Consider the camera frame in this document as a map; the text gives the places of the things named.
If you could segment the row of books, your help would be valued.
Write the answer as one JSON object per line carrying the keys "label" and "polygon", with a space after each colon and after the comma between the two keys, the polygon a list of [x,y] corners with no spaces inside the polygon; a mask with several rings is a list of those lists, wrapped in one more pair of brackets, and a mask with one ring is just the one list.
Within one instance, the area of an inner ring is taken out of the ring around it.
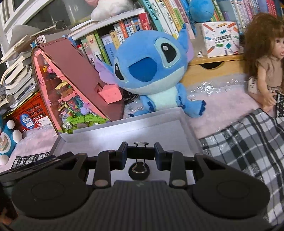
{"label": "row of books", "polygon": [[[113,62],[114,56],[103,44],[110,39],[109,45],[118,48],[128,37],[140,30],[165,32],[174,38],[179,36],[186,25],[189,38],[197,47],[197,22],[189,11],[191,1],[134,1],[135,9],[110,17],[100,22],[90,19],[84,26],[77,26],[65,36],[74,44],[89,44],[90,57],[102,58],[107,63]],[[280,9],[277,1],[212,1],[214,14],[210,22],[236,22],[241,40],[252,18],[260,12],[278,16]]]}

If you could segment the Doraemon plush toy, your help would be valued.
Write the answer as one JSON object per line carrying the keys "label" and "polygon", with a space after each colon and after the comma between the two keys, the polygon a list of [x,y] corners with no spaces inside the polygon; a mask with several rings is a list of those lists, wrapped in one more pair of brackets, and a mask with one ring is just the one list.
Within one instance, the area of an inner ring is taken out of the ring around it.
{"label": "Doraemon plush toy", "polygon": [[1,166],[7,164],[16,144],[19,143],[22,138],[22,133],[15,129],[15,123],[13,120],[5,122],[1,117]]}

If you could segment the stack of books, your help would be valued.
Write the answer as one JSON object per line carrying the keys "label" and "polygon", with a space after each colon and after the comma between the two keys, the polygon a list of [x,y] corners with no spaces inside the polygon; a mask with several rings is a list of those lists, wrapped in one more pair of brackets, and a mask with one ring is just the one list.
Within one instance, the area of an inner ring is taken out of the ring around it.
{"label": "stack of books", "polygon": [[1,115],[14,111],[37,91],[31,61],[32,49],[70,33],[70,29],[60,29],[57,25],[42,30],[27,25],[16,25],[12,29],[9,50],[1,58],[1,64],[9,64],[1,74]]}

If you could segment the wooden drawer box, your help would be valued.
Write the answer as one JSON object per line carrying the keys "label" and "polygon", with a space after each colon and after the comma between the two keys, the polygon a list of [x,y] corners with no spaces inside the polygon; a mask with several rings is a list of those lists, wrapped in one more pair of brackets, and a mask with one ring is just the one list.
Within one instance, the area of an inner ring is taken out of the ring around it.
{"label": "wooden drawer box", "polygon": [[188,65],[181,83],[186,87],[215,77],[245,73],[245,61],[241,54],[219,57],[194,58]]}

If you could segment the white pencil pattern box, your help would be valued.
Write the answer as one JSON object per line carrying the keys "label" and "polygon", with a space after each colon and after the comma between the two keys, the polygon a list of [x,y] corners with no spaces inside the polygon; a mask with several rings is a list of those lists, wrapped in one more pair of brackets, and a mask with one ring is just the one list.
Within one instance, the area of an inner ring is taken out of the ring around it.
{"label": "white pencil pattern box", "polygon": [[240,36],[236,22],[196,23],[198,50],[208,58],[241,53]]}

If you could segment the brown haired doll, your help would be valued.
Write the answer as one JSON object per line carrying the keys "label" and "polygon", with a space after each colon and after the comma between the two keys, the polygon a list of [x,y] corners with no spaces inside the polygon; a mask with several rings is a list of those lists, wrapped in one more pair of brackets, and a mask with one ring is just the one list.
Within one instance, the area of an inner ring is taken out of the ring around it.
{"label": "brown haired doll", "polygon": [[267,13],[255,15],[245,32],[248,93],[266,113],[283,93],[283,22]]}

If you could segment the black white plaid cloth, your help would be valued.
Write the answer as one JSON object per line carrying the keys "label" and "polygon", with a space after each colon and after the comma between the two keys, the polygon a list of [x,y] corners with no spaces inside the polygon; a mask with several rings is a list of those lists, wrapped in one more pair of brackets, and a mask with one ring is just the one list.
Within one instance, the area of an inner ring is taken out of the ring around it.
{"label": "black white plaid cloth", "polygon": [[188,186],[116,184],[65,189],[49,172],[12,189],[18,218],[12,230],[283,230],[283,121],[258,109],[198,139],[202,151],[185,157]]}

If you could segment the white pink plush toy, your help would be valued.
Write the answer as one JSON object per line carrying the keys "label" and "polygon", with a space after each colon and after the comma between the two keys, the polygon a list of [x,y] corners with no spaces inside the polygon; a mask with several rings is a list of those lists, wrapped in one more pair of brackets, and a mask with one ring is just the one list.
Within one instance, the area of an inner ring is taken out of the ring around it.
{"label": "white pink plush toy", "polygon": [[135,9],[134,1],[129,0],[85,0],[85,2],[94,7],[91,19],[95,22]]}

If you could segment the Stitch plush toy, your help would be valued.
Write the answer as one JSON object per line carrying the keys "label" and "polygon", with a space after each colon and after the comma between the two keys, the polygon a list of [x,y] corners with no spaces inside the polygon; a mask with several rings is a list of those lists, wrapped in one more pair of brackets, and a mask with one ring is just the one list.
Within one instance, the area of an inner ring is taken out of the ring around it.
{"label": "Stitch plush toy", "polygon": [[127,38],[114,55],[112,65],[95,59],[95,69],[106,84],[139,95],[143,109],[131,117],[181,107],[189,117],[203,115],[206,102],[190,101],[181,80],[193,59],[193,45],[186,25],[179,36],[156,30],[140,30]]}

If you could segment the white shallow cardboard box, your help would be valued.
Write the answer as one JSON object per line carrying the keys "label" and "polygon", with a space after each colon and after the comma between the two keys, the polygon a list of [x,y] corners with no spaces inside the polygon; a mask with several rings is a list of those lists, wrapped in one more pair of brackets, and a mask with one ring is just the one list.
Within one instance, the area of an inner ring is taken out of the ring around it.
{"label": "white shallow cardboard box", "polygon": [[[185,157],[193,157],[202,151],[199,140],[189,123],[188,116],[181,108],[171,108],[142,116],[131,117],[115,122],[82,128],[73,134],[63,133],[58,136],[51,153],[60,156],[72,152],[74,156],[67,161],[71,169],[64,169],[60,163],[49,172],[51,181],[65,189],[79,189],[87,186],[86,177],[92,169],[92,157],[102,151],[117,150],[122,142],[134,146],[136,141],[145,141],[149,147],[154,148],[160,143],[165,151],[178,151]],[[144,181],[134,181],[128,171],[134,159],[127,158],[123,170],[111,171],[111,183],[132,184],[139,187],[166,186],[169,183],[170,172],[159,171],[153,160],[146,160],[150,167],[150,175]]]}

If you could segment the black binder clip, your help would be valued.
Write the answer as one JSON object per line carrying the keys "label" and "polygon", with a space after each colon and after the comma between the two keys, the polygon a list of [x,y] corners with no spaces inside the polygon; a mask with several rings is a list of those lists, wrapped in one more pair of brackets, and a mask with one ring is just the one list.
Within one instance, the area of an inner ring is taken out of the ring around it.
{"label": "black binder clip", "polygon": [[146,160],[153,160],[155,150],[148,146],[149,143],[145,141],[136,141],[134,146],[127,147],[127,158],[134,159],[136,162],[145,162]]}

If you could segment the black round puck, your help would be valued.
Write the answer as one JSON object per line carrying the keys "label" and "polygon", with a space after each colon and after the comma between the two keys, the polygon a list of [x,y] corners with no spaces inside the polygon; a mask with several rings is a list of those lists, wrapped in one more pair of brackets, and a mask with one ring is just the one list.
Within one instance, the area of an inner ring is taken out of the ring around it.
{"label": "black round puck", "polygon": [[144,181],[150,175],[150,168],[145,162],[136,162],[130,166],[128,174],[134,181]]}

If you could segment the pink triangular diorama house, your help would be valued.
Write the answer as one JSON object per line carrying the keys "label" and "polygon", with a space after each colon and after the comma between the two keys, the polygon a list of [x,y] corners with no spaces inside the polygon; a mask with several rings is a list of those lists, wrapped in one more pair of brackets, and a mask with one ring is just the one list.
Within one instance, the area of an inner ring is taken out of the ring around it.
{"label": "pink triangular diorama house", "polygon": [[48,116],[57,133],[73,133],[123,118],[124,102],[107,103],[98,72],[67,39],[36,46],[32,65]]}

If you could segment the red plastic crate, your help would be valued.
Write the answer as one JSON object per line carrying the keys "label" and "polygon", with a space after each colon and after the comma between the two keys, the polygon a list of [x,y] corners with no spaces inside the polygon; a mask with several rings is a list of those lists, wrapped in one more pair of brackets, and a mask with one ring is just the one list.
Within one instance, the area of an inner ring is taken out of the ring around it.
{"label": "red plastic crate", "polygon": [[21,132],[46,125],[52,125],[39,92],[34,94],[13,113],[8,115],[7,119],[13,120],[15,128]]}

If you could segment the blue white plush toy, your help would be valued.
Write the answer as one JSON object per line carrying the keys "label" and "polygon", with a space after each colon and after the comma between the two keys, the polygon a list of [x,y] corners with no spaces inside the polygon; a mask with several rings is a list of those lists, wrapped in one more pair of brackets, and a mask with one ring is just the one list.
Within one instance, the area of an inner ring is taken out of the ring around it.
{"label": "blue white plush toy", "polygon": [[214,14],[214,5],[212,0],[192,0],[189,11],[195,22],[209,22]]}

